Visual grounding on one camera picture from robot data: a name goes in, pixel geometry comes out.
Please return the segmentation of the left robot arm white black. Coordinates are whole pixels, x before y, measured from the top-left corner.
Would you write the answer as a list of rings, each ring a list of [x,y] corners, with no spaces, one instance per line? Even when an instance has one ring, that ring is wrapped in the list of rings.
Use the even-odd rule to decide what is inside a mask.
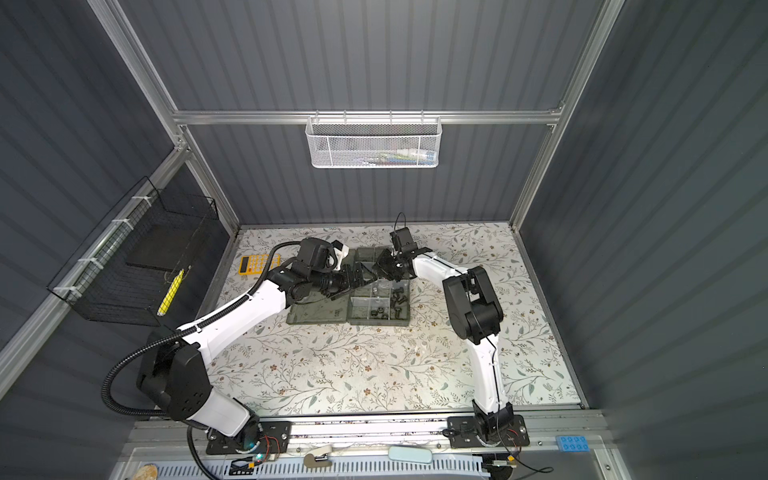
[[[137,387],[176,421],[235,437],[256,422],[240,402],[214,388],[208,368],[231,344],[261,322],[312,293],[338,296],[356,284],[342,267],[349,247],[307,237],[274,247],[252,287],[236,299],[176,330],[180,336],[142,355]]]

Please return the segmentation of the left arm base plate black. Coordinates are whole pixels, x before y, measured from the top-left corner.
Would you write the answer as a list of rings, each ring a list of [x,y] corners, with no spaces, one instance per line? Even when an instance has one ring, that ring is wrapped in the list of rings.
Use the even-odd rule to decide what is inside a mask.
[[[288,421],[248,422],[234,437],[217,430],[207,433],[207,455],[277,455],[287,451],[293,424]]]

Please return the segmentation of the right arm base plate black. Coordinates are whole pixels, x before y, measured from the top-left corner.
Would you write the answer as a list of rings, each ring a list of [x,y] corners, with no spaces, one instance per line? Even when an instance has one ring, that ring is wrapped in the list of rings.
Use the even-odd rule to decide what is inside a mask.
[[[530,445],[524,418],[515,414],[501,420],[481,421],[471,415],[451,416],[441,430],[454,449],[508,447],[515,449]]]

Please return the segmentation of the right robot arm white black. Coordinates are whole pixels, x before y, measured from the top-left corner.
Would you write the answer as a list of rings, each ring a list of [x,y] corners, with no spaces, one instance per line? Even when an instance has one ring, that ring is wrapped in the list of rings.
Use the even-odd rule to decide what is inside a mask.
[[[488,273],[481,266],[460,267],[418,246],[406,227],[393,230],[390,238],[392,247],[379,255],[377,267],[390,280],[418,278],[442,288],[451,327],[470,357],[477,434],[497,433],[513,420],[514,407],[503,386],[498,347],[504,314]]]

